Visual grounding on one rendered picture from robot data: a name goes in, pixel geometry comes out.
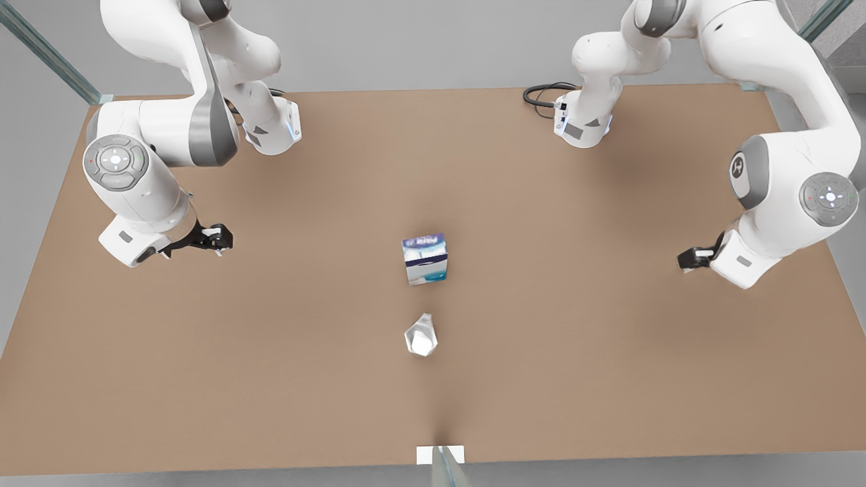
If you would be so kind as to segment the blue and white carton box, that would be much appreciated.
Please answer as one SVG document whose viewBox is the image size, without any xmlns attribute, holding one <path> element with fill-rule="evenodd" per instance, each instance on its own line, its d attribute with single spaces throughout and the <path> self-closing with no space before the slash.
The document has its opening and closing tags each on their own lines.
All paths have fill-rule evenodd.
<svg viewBox="0 0 866 487">
<path fill-rule="evenodd" d="M 443 233 L 402 240 L 409 286 L 447 278 L 448 250 Z"/>
</svg>

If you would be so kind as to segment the clear glass cup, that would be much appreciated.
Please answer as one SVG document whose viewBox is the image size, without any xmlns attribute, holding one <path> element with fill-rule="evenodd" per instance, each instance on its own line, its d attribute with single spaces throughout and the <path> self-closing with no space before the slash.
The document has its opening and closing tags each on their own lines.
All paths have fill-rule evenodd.
<svg viewBox="0 0 866 487">
<path fill-rule="evenodd" d="M 407 349 L 414 355 L 429 356 L 437 347 L 431 314 L 424 312 L 405 333 Z"/>
</svg>

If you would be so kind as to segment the silver frame post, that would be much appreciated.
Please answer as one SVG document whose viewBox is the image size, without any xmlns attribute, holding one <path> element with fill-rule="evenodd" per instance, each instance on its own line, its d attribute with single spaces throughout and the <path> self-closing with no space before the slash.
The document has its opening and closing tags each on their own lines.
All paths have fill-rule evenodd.
<svg viewBox="0 0 866 487">
<path fill-rule="evenodd" d="M 431 466 L 431 487 L 472 487 L 461 466 L 465 463 L 464 446 L 418 446 L 415 462 Z"/>
<path fill-rule="evenodd" d="M 866 0 L 776 0 L 849 93 L 866 93 Z"/>
<path fill-rule="evenodd" d="M 8 0 L 0 0 L 0 24 L 4 25 L 12 36 L 21 41 L 87 105 L 101 106 L 114 101 L 114 95 L 99 92 Z"/>
</svg>

